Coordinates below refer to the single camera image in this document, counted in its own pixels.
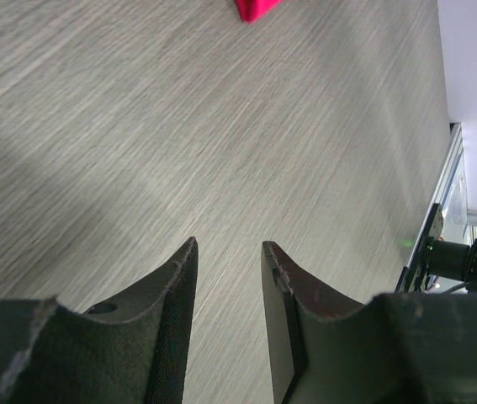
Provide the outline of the hot pink t shirt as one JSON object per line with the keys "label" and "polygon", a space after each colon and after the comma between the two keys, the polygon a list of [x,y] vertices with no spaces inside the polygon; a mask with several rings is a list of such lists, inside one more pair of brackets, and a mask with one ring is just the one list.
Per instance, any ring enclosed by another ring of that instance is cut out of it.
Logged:
{"label": "hot pink t shirt", "polygon": [[241,20],[246,23],[254,23],[266,14],[270,13],[283,0],[235,0]]}

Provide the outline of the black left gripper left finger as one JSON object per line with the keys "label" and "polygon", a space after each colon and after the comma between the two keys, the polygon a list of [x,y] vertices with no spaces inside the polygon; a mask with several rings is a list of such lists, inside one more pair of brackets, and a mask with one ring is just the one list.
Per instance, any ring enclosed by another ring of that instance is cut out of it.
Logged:
{"label": "black left gripper left finger", "polygon": [[161,267],[83,313],[0,300],[0,403],[179,403],[198,275],[189,238]]}

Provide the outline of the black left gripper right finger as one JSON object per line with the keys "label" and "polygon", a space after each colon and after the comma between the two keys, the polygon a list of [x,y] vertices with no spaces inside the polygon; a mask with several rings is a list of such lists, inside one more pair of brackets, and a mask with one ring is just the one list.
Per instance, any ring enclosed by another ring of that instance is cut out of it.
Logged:
{"label": "black left gripper right finger", "polygon": [[477,294],[361,304],[262,245],[277,403],[477,403]]}

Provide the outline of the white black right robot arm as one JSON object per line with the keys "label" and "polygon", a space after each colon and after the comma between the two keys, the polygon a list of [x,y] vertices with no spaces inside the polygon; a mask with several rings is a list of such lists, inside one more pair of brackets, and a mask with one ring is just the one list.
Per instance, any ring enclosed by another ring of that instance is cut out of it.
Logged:
{"label": "white black right robot arm", "polygon": [[393,292],[363,304],[264,242],[274,401],[477,403],[477,241],[428,237],[421,260],[461,292]]}

